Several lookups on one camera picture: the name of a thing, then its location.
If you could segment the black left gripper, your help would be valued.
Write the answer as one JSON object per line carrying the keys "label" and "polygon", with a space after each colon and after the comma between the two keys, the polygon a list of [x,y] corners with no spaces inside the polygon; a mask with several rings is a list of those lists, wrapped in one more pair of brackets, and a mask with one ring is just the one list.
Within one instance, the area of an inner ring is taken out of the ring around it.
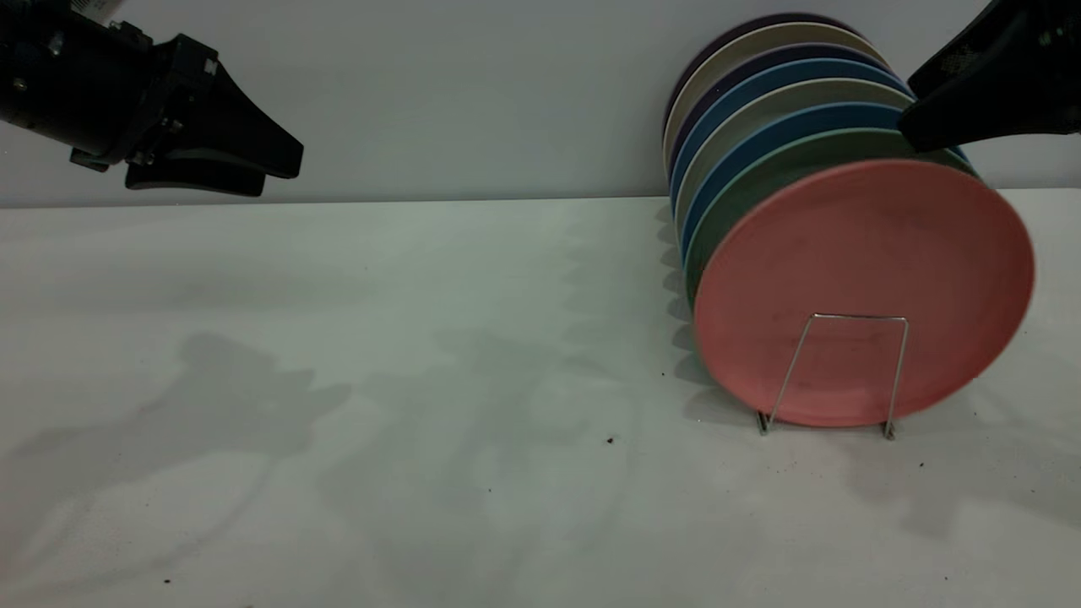
{"label": "black left gripper", "polygon": [[267,176],[301,176],[301,141],[248,100],[216,50],[186,35],[157,45],[134,24],[114,19],[118,8],[117,1],[4,1],[4,122],[70,146],[77,166],[105,171],[143,160],[147,133],[172,124],[173,94],[192,90],[198,95],[179,119],[173,159],[130,163],[128,190],[255,198]]}

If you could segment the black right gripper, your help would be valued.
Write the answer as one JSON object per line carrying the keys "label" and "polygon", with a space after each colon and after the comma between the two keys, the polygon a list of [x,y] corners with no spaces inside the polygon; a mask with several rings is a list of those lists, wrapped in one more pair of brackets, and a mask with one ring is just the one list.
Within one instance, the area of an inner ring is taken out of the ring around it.
{"label": "black right gripper", "polygon": [[[1040,69],[1046,21],[1050,63]],[[915,150],[1078,132],[1080,1],[991,1],[909,77],[900,133]]]}

